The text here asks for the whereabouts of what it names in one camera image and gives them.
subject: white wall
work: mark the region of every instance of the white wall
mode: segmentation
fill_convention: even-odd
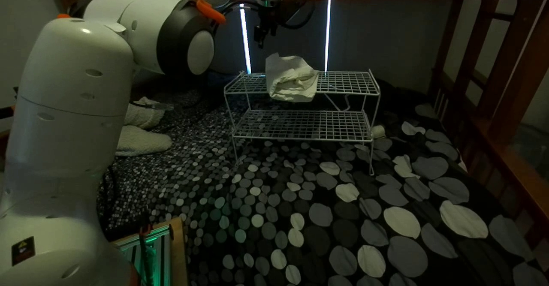
[[[426,92],[451,0],[332,0],[328,69],[365,71],[398,87]],[[272,53],[298,55],[315,69],[324,70],[327,1],[316,2],[310,22],[299,30],[278,28],[267,36],[265,49],[253,42],[253,27],[259,18],[247,12],[251,69],[265,71],[265,58]],[[296,17],[303,17],[307,7]],[[240,22],[227,24],[237,34]],[[218,36],[223,47],[216,50],[214,66],[225,72],[245,69],[241,45]]]
[[[15,103],[12,87],[19,85],[41,28],[57,14],[54,0],[0,0],[0,108]],[[10,124],[11,120],[0,120],[0,132]]]
[[[480,0],[464,0],[455,32],[450,44],[444,71],[448,76],[455,81],[455,77],[459,71],[461,60],[465,54],[467,42],[473,30],[473,24],[477,18],[480,7]],[[516,8],[516,0],[500,0],[497,12],[505,14],[513,14]],[[488,76],[494,66],[494,61],[500,50],[501,44],[504,41],[505,34],[509,27],[509,22],[502,20],[492,20],[488,35],[484,41],[482,50],[475,69]],[[482,96],[482,89],[473,82],[469,83],[467,88],[467,97],[476,105]],[[530,124],[549,132],[549,71],[545,74],[534,98],[532,99],[527,112],[524,114],[523,123]]]

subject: wire shelf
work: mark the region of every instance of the wire shelf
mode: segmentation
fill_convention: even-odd
[[[316,93],[379,95],[379,86],[372,71],[320,72]],[[225,87],[225,94],[266,94],[263,73],[241,73]]]
[[[248,110],[233,137],[372,141],[370,124],[362,111]]]

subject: warning label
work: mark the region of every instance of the warning label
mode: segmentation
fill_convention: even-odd
[[[34,246],[34,237],[12,245],[12,266],[33,257],[36,254]]]

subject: light strip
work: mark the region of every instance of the light strip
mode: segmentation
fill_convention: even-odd
[[[324,48],[324,71],[328,71],[328,48],[330,46],[330,16],[332,13],[332,0],[328,0],[326,10],[326,46]]]
[[[244,9],[241,9],[241,25],[242,25],[242,40],[244,42],[244,55],[246,57],[246,70],[247,70],[247,73],[251,73],[250,49],[247,45],[247,26],[246,26],[246,15],[244,13]]]

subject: polka dot bedspread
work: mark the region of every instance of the polka dot bedspread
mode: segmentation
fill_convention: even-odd
[[[398,103],[372,161],[369,145],[254,140],[234,167],[226,108],[176,107],[153,130],[172,148],[116,159],[111,227],[181,218],[193,286],[549,285],[433,109],[383,97]]]

